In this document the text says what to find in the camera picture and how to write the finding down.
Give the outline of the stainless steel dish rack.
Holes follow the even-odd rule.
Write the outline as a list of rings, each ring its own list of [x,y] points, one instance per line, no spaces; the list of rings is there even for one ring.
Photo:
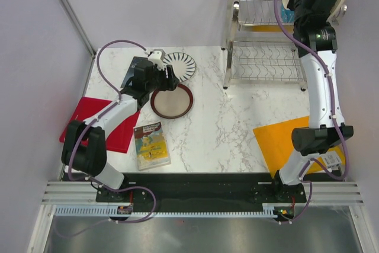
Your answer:
[[[274,0],[227,0],[223,44],[223,88],[238,83],[299,84],[306,74],[295,45],[277,25]]]

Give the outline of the blue polka dot plate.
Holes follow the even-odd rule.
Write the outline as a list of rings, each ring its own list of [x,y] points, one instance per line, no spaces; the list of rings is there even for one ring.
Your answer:
[[[281,9],[281,19],[284,24],[291,24],[294,22],[294,12],[289,9]]]

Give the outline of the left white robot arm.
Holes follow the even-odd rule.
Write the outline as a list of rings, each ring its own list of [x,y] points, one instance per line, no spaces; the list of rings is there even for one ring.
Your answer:
[[[68,167],[69,180],[87,178],[109,190],[116,201],[128,199],[126,176],[107,162],[106,140],[121,123],[142,109],[151,93],[173,91],[178,84],[172,65],[159,66],[139,58],[125,87],[116,90],[114,101],[86,120],[68,124],[61,159]]]

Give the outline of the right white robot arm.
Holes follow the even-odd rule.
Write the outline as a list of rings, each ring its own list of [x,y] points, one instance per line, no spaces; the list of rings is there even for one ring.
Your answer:
[[[294,13],[294,30],[289,33],[276,16],[283,33],[295,44],[304,68],[309,91],[310,115],[307,127],[295,128],[291,134],[293,152],[274,176],[271,187],[276,201],[286,201],[293,188],[302,183],[312,164],[337,145],[346,145],[354,128],[345,123],[339,106],[336,83],[337,38],[329,22],[337,0],[288,0],[284,6]]]

